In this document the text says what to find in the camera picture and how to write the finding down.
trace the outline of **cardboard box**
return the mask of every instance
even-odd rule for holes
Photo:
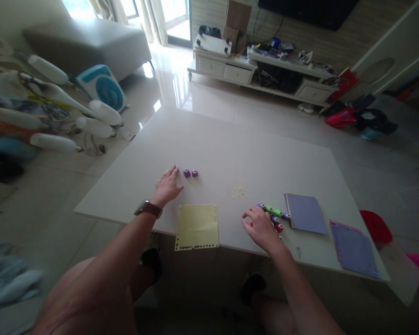
[[[233,43],[231,46],[231,52],[234,53],[236,49],[236,41],[237,41],[237,35],[239,34],[239,30],[233,29],[230,27],[225,26],[223,28],[223,39],[226,40],[227,38],[230,39],[230,42]]]
[[[239,36],[237,37],[237,43],[234,54],[241,54],[244,49],[247,47],[248,44],[248,35],[247,33],[239,32]]]
[[[241,32],[246,32],[250,14],[251,6],[229,0],[225,25]]]

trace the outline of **hand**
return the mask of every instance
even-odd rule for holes
[[[177,186],[177,174],[178,167],[175,164],[162,174],[161,179],[155,183],[154,196],[149,200],[151,203],[163,208],[180,194],[184,186]]]
[[[252,207],[242,215],[242,218],[245,219],[247,216],[252,222],[247,223],[247,221],[242,220],[244,229],[251,239],[270,256],[285,247],[273,227],[269,213],[264,212],[259,207]]]

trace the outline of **blue fan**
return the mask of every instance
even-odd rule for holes
[[[119,113],[126,106],[126,96],[106,65],[96,65],[82,72],[76,82],[90,99],[101,100]]]

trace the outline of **curtain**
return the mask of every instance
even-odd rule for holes
[[[162,46],[167,45],[168,34],[161,0],[135,0],[135,2],[148,42],[154,43],[157,40]]]
[[[95,13],[105,20],[129,25],[121,0],[89,0]]]

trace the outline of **blue basket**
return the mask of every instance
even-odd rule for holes
[[[385,135],[385,134],[378,131],[378,130],[374,130],[372,128],[369,128],[369,127],[366,127],[360,133],[360,137],[364,140],[367,140],[367,141],[374,140],[375,138],[378,138],[382,135]]]

